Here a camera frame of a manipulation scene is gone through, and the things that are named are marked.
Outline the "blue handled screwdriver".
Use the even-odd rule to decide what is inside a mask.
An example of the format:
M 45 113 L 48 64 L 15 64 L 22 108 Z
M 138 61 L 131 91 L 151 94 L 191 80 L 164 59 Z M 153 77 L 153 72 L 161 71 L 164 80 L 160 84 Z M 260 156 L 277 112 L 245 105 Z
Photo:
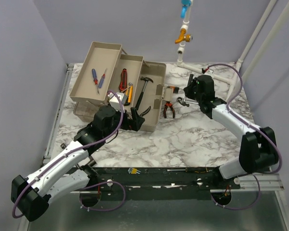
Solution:
M 95 86 L 96 86 L 97 93 L 99 94 L 98 78 L 97 78 L 96 70 L 94 68 L 92 69 L 92 77 L 93 77 L 93 81 L 94 81 Z

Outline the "blue red screwdriver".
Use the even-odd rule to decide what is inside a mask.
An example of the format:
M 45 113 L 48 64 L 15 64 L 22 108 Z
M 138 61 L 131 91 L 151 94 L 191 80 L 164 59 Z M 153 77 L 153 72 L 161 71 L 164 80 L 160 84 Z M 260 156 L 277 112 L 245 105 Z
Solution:
M 99 83 L 98 83 L 98 89 L 101 89 L 102 86 L 103 86 L 103 83 L 104 83 L 104 80 L 105 80 L 106 72 L 107 72 L 107 68 L 105 69 L 103 75 L 102 75 L 101 78 L 100 78 L 100 81 L 99 81 Z

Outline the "black-handled claw hammer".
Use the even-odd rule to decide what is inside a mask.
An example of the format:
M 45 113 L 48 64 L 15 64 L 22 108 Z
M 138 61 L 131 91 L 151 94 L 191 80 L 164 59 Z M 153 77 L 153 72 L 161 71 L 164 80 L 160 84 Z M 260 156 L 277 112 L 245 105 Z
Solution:
M 144 95 L 144 92 L 145 92 L 145 89 L 146 89 L 146 87 L 147 87 L 148 82 L 152 82 L 152 83 L 154 82 L 154 81 L 153 81 L 151 78 L 149 78 L 149 77 L 141 77 L 140 80 L 144 81 L 144 86 L 143 86 L 142 91 L 141 91 L 141 93 L 140 93 L 140 96 L 139 96 L 139 98 L 138 98 L 138 100 L 137 100 L 137 103 L 136 103 L 136 106 L 135 106 L 136 110 L 138 110 L 139 107 L 140 107 L 140 104 L 141 104 L 141 101 L 142 101 L 142 99 L 143 99 L 143 95 Z

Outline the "grey black wire stripper pliers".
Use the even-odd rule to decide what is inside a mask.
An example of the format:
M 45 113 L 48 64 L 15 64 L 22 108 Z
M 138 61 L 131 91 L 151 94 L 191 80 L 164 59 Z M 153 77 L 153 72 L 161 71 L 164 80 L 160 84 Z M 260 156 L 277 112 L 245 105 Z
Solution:
M 146 114 L 148 114 L 151 110 L 151 106 L 149 106 L 146 110 L 144 110 L 142 113 L 139 114 L 140 117 L 144 117 Z

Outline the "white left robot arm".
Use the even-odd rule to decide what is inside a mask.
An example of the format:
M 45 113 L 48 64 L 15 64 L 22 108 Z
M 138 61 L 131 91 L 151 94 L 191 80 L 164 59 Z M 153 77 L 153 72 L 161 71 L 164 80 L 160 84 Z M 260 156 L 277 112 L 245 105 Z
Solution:
M 87 167 L 65 174 L 76 164 L 101 148 L 118 130 L 139 131 L 145 119 L 131 108 L 131 118 L 126 111 L 117 111 L 110 105 L 102 106 L 93 121 L 77 132 L 72 142 L 53 160 L 36 172 L 12 180 L 12 216 L 18 218 L 19 210 L 28 221 L 35 221 L 49 205 L 60 197 L 78 189 L 92 190 L 97 185 L 96 176 L 87 173 Z

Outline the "red black utility knife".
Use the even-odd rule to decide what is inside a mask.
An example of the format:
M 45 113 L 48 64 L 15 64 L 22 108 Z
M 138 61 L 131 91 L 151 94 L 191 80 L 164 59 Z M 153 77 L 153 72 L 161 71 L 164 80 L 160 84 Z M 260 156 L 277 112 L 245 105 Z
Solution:
M 120 92 L 123 92 L 127 88 L 127 76 L 127 69 L 123 68 L 120 75 L 120 84 L 118 86 Z

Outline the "translucent grey-brown toolbox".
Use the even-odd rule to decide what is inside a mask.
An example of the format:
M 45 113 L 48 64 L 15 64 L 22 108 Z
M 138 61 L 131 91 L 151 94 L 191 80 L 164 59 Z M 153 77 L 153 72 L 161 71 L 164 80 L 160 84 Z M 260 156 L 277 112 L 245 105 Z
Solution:
M 74 115 L 91 122 L 98 109 L 109 103 L 108 90 L 124 93 L 124 108 L 131 115 L 145 110 L 142 131 L 156 130 L 162 104 L 172 100 L 172 89 L 165 85 L 166 64 L 128 55 L 120 44 L 92 42 L 70 98 L 76 103 Z

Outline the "yellow black utility knife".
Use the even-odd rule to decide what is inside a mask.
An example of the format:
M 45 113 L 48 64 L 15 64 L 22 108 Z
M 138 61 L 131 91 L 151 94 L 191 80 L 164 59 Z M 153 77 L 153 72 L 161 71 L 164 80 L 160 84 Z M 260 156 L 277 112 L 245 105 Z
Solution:
M 128 106 L 131 104 L 131 100 L 132 100 L 132 91 L 133 91 L 133 84 L 129 83 L 128 87 L 125 89 L 124 93 L 127 96 L 127 99 L 124 103 L 124 106 Z

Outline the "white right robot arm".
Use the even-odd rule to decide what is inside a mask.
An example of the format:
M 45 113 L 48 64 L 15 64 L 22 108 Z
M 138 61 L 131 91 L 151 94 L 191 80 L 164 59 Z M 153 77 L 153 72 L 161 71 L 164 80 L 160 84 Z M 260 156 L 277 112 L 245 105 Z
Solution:
M 218 173 L 212 176 L 216 188 L 224 188 L 230 178 L 261 172 L 281 163 L 274 131 L 249 122 L 233 111 L 226 101 L 216 97 L 211 76 L 190 75 L 184 93 L 186 98 L 198 103 L 203 114 L 227 128 L 240 142 L 239 156 L 219 166 Z

